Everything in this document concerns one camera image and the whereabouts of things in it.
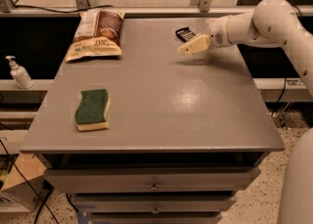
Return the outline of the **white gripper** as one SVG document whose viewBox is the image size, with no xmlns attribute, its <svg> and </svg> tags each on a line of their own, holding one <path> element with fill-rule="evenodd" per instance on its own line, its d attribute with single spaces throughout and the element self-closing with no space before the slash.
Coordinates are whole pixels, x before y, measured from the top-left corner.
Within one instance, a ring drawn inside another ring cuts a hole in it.
<svg viewBox="0 0 313 224">
<path fill-rule="evenodd" d="M 192 55 L 207 50 L 210 45 L 214 47 L 231 46 L 232 43 L 228 35 L 228 22 L 230 18 L 230 16 L 225 16 L 207 19 L 205 24 L 208 35 L 197 34 L 180 46 L 177 52 L 181 55 Z"/>
</svg>

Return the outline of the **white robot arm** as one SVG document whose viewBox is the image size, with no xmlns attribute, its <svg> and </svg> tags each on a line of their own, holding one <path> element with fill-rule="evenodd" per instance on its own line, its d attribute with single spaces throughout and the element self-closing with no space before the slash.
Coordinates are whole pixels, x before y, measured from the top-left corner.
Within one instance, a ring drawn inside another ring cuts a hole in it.
<svg viewBox="0 0 313 224">
<path fill-rule="evenodd" d="M 286 0 L 262 0 L 250 13 L 208 19 L 206 34 L 195 34 L 187 27 L 176 36 L 183 45 L 182 55 L 209 47 L 245 44 L 253 47 L 280 47 L 313 95 L 313 35 L 299 21 Z M 313 129 L 294 145 L 284 177 L 278 224 L 313 224 Z"/>
</svg>

